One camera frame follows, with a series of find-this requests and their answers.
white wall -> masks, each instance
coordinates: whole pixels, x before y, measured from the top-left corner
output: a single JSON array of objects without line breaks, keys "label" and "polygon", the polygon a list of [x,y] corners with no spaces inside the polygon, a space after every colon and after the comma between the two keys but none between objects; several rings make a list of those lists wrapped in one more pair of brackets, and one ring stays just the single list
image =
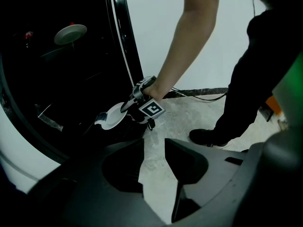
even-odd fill
[{"label": "white wall", "polygon": [[0,157],[0,162],[8,179],[16,186],[17,189],[28,193],[28,191],[37,183],[37,181],[15,170],[2,157]]},{"label": "white wall", "polygon": [[[183,0],[127,0],[144,76],[157,76],[166,58]],[[255,0],[257,15],[265,10]],[[179,89],[227,87],[232,70],[248,46],[246,29],[252,0],[220,0],[215,30],[177,83]]]},{"label": "white wall", "polygon": [[[14,127],[6,116],[0,105],[0,151],[13,164],[31,175],[33,178],[42,179],[60,164],[51,160],[35,147],[33,147]],[[19,174],[11,174],[14,171],[6,171],[8,178],[17,179]],[[24,190],[24,186],[19,185],[23,180],[14,181],[19,189]]]}]

green object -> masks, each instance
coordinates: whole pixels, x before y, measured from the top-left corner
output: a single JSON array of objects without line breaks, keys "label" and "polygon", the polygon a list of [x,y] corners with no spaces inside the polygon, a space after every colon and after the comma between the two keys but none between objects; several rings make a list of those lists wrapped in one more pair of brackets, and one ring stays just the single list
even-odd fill
[{"label": "green object", "polygon": [[289,126],[303,126],[303,52],[273,90]]}]

orange object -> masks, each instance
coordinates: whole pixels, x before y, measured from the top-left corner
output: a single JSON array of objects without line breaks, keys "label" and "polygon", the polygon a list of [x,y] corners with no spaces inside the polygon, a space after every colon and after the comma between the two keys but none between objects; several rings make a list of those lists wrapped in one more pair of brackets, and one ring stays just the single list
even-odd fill
[{"label": "orange object", "polygon": [[272,111],[275,112],[276,115],[281,115],[282,109],[278,102],[276,101],[274,96],[271,96],[267,101],[266,104],[271,108]]}]

hand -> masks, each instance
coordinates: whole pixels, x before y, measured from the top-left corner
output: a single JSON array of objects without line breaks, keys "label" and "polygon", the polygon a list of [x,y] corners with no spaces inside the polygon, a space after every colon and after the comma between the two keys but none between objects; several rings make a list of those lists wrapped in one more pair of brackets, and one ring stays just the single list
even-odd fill
[{"label": "hand", "polygon": [[161,96],[160,91],[156,83],[152,84],[151,86],[147,87],[144,91],[144,94],[151,96],[155,99],[158,103],[163,99],[164,96]]}]

black cable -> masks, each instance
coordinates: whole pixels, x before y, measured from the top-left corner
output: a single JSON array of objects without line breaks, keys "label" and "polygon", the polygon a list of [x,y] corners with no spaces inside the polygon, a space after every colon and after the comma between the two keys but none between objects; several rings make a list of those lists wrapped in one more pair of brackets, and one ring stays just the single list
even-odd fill
[{"label": "black cable", "polygon": [[217,101],[217,100],[221,99],[222,97],[224,97],[224,96],[227,94],[227,93],[224,93],[224,94],[221,95],[220,97],[217,97],[217,98],[214,98],[214,99],[203,99],[203,98],[199,98],[199,97],[197,97],[197,96],[195,96],[195,95],[193,95],[193,94],[191,94],[191,93],[188,93],[188,92],[179,90],[179,89],[177,89],[177,88],[175,88],[175,87],[173,87],[172,90],[175,91],[175,92],[182,93],[182,94],[184,94],[184,95],[186,95],[186,96],[193,96],[193,97],[195,97],[195,98],[197,98],[197,99],[204,100],[204,101],[209,101],[209,102]]},{"label": "black cable", "polygon": [[254,17],[255,17],[256,16],[255,0],[252,0],[252,6],[254,8]]}]

